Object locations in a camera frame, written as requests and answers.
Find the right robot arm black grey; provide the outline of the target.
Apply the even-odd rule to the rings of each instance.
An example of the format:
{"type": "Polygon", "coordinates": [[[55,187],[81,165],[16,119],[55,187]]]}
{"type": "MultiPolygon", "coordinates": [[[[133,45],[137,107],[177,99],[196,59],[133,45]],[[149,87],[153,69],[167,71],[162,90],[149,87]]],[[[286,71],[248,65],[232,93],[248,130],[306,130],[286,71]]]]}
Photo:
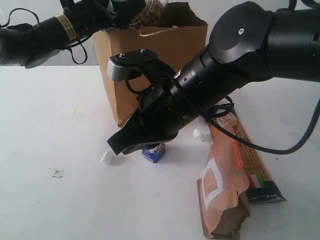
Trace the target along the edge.
{"type": "Polygon", "coordinates": [[[275,12],[247,1],[223,14],[208,44],[180,70],[149,49],[111,56],[107,75],[129,84],[145,76],[137,109],[107,143],[115,154],[152,149],[173,140],[198,117],[217,117],[217,103],[251,82],[272,78],[320,80],[320,3],[296,2],[275,12]]]}

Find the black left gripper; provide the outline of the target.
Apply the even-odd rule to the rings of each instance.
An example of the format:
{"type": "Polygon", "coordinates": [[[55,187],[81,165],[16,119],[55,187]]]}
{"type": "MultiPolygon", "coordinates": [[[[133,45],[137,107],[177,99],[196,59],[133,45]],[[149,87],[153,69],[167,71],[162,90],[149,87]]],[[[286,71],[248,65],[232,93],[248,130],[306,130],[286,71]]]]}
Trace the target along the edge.
{"type": "Polygon", "coordinates": [[[76,30],[125,29],[144,9],[144,0],[80,0],[72,5],[72,25],[76,30]]]}

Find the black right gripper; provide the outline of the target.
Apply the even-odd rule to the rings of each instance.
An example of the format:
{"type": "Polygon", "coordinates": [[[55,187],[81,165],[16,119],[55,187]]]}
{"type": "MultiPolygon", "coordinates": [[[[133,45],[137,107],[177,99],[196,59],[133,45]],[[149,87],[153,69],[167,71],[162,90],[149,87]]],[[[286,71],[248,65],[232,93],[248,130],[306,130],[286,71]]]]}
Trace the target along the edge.
{"type": "Polygon", "coordinates": [[[146,62],[134,67],[125,80],[142,73],[151,89],[138,96],[138,108],[107,143],[115,155],[150,150],[172,141],[190,122],[190,65],[178,72],[164,62],[146,62]]]}

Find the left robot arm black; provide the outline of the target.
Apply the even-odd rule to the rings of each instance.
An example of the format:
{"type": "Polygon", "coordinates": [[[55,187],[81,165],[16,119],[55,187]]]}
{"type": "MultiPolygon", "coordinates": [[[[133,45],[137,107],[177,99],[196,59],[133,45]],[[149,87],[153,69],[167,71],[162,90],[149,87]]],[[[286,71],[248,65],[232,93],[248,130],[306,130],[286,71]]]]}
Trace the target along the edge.
{"type": "Polygon", "coordinates": [[[0,27],[0,64],[35,68],[61,51],[82,46],[94,33],[126,29],[146,7],[144,0],[60,1],[63,12],[35,25],[0,27]]]}

